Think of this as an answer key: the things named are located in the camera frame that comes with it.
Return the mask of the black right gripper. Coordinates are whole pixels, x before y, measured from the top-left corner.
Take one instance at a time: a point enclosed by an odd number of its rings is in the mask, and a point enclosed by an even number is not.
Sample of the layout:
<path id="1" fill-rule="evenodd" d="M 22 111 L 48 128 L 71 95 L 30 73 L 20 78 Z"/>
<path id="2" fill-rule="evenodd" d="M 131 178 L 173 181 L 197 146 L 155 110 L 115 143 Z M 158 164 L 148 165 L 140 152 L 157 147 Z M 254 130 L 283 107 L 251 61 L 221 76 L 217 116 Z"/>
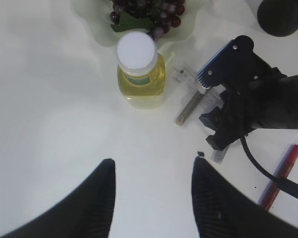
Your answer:
<path id="1" fill-rule="evenodd" d="M 257 119 L 260 110 L 258 93 L 267 86 L 273 86 L 277 80 L 284 78 L 278 68 L 270 67 L 255 53 L 252 54 L 252 65 L 246 75 L 234 77 L 222 85 L 223 107 L 215 107 L 209 113 L 199 117 L 202 124 L 215 133 L 206 141 L 214 150 L 223 150 L 240 138 L 240 133 L 252 132 L 250 123 Z"/>

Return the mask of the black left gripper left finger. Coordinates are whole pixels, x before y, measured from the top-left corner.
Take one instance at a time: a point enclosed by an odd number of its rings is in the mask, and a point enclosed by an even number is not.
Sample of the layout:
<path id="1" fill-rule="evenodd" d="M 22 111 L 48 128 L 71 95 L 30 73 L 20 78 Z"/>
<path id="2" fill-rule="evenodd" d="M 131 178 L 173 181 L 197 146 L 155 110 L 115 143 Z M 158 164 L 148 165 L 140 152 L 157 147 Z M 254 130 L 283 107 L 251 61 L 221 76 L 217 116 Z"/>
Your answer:
<path id="1" fill-rule="evenodd" d="M 62 201 L 4 237 L 107 238 L 115 199 L 115 161 L 105 159 Z"/>

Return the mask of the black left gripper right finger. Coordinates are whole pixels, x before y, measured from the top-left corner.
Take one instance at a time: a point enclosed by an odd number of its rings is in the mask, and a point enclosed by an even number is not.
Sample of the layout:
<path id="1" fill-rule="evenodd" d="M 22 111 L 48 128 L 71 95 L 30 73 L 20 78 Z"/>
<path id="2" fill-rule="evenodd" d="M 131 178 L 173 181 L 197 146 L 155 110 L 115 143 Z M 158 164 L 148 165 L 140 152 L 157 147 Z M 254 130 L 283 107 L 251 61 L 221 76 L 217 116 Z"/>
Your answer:
<path id="1" fill-rule="evenodd" d="M 196 157 L 192 205 L 201 238 L 298 238 L 298 228 L 265 211 Z"/>

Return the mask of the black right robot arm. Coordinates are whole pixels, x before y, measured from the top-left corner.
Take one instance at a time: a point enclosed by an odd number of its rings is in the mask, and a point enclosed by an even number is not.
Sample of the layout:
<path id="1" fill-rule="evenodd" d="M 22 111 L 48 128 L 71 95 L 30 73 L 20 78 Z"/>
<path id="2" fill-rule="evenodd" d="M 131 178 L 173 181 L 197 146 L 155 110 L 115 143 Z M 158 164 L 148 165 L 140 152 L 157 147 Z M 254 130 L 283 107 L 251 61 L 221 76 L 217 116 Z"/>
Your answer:
<path id="1" fill-rule="evenodd" d="M 277 178 L 264 169 L 246 143 L 248 133 L 258 128 L 298 129 L 298 75 L 288 77 L 256 54 L 220 55 L 198 72 L 205 88 L 223 86 L 223 107 L 202 114 L 200 121 L 214 131 L 207 142 L 223 150 L 240 140 L 251 163 L 287 194 L 298 198 L 298 183 Z"/>

